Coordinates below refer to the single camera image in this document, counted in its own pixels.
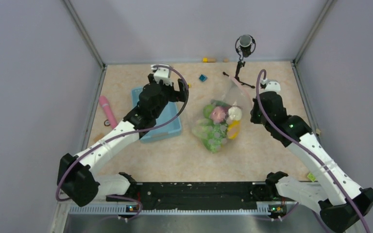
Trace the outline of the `wooden block left edge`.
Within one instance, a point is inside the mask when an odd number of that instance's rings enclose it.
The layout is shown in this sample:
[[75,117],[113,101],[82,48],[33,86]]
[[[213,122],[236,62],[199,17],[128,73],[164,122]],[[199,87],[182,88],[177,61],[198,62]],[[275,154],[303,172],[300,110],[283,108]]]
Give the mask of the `wooden block left edge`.
[[104,138],[104,136],[105,136],[105,134],[103,134],[103,133],[98,134],[97,136],[95,136],[93,138],[93,142],[95,143],[95,142],[101,140],[102,138]]

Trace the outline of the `green studded brick block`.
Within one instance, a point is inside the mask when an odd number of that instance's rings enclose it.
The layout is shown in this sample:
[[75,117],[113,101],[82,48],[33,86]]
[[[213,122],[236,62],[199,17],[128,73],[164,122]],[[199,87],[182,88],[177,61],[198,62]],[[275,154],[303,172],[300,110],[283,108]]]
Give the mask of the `green studded brick block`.
[[316,177],[310,172],[307,174],[306,176],[308,178],[309,181],[311,182],[315,182],[316,181]]

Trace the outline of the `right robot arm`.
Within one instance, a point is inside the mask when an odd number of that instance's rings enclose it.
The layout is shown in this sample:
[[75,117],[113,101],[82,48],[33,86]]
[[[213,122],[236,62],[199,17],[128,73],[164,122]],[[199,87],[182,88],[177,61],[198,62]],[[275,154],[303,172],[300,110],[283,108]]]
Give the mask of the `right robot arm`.
[[271,136],[292,152],[312,173],[319,187],[302,183],[284,172],[268,175],[265,193],[271,200],[282,196],[309,208],[332,231],[343,233],[360,221],[366,232],[365,215],[373,207],[373,188],[363,188],[344,172],[319,143],[299,116],[291,116],[282,98],[273,91],[257,94],[251,122],[261,124]]

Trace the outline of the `blue square block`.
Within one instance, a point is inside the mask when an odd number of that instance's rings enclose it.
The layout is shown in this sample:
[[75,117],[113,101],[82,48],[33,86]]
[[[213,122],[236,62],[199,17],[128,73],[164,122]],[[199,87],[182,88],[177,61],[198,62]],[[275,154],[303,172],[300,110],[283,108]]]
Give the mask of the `blue square block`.
[[205,81],[207,80],[207,76],[205,76],[204,74],[201,74],[201,75],[199,76],[199,80],[200,80],[201,82],[205,82]]

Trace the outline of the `clear zip top bag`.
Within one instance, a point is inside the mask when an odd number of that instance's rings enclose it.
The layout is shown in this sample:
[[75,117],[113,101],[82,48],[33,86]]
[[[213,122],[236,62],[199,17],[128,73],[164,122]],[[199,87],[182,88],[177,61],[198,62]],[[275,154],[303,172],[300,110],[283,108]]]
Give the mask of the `clear zip top bag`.
[[251,108],[251,96],[241,83],[224,77],[193,102],[191,132],[205,149],[217,153],[238,138]]

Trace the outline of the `yellow wooden cylinder block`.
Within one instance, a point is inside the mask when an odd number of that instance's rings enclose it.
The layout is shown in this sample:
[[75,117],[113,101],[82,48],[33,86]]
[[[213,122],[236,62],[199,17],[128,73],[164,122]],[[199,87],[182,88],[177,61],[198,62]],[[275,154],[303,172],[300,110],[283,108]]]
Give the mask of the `yellow wooden cylinder block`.
[[202,59],[202,62],[203,63],[215,63],[217,61],[216,58],[212,58],[212,57],[204,57]]

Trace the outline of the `yellow lemon toy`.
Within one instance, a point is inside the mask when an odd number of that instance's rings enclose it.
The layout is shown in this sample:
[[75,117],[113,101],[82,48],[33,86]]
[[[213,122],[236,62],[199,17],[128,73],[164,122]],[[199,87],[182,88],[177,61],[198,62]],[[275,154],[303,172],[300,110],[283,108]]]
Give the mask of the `yellow lemon toy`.
[[240,121],[233,121],[228,125],[226,136],[228,139],[235,139],[240,133]]

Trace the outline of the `green lettuce toy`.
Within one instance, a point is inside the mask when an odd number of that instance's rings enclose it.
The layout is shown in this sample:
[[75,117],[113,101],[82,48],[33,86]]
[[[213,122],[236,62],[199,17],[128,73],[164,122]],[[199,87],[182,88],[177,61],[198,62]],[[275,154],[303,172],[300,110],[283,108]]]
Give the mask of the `green lettuce toy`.
[[214,123],[211,119],[202,118],[195,122],[192,133],[200,139],[208,151],[216,153],[228,141],[227,126],[226,123]]

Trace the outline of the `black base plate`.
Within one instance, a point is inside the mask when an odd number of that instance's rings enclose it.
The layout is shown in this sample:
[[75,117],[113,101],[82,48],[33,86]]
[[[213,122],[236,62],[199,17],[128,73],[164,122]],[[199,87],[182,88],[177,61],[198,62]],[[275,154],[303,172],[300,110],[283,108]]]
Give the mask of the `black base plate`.
[[262,210],[284,214],[293,202],[269,193],[264,182],[143,182],[123,195],[141,202],[143,211]]

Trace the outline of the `black microphone on tripod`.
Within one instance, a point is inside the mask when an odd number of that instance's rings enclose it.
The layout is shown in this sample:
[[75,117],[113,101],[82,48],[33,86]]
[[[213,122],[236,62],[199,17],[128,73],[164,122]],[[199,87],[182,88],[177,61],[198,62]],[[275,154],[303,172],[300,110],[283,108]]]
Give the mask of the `black microphone on tripod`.
[[237,62],[234,79],[238,83],[240,83],[242,86],[247,86],[252,89],[255,89],[255,86],[241,81],[239,77],[239,73],[240,73],[240,70],[243,67],[245,67],[246,62],[244,61],[244,58],[248,58],[251,54],[253,54],[255,49],[256,49],[256,41],[249,34],[241,35],[235,42],[235,51],[239,55],[239,59]]

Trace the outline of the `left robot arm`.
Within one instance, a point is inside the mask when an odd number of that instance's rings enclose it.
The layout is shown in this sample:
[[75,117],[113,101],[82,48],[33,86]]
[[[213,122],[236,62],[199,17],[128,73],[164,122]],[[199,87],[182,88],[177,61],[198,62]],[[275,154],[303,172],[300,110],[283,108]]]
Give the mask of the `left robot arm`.
[[118,194],[124,200],[136,196],[136,187],[129,178],[118,175],[116,178],[96,178],[100,169],[128,145],[140,140],[148,132],[162,128],[174,121],[183,111],[158,125],[156,120],[170,102],[182,102],[186,107],[189,89],[184,78],[178,79],[179,90],[173,82],[149,78],[143,87],[137,105],[115,126],[112,131],[89,148],[60,159],[57,188],[57,201],[72,200],[78,206],[86,206],[98,196]]

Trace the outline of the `green lime toy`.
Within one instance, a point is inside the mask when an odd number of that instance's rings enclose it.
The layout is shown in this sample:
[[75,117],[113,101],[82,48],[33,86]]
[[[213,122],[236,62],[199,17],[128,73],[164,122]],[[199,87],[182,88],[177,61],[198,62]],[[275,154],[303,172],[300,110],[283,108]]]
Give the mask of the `green lime toy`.
[[203,108],[203,116],[205,118],[210,118],[211,113],[215,109],[215,105],[213,104],[208,104]]

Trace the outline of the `pink cylinder toy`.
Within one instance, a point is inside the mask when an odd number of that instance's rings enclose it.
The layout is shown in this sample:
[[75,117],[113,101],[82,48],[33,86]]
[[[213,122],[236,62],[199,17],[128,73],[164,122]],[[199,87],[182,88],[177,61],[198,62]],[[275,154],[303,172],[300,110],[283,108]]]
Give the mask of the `pink cylinder toy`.
[[111,109],[110,103],[108,99],[105,96],[100,96],[99,98],[99,105],[103,109],[103,112],[105,113],[105,116],[107,117],[107,120],[109,122],[109,126],[111,126],[113,129],[117,127],[118,122],[114,116],[114,113]]

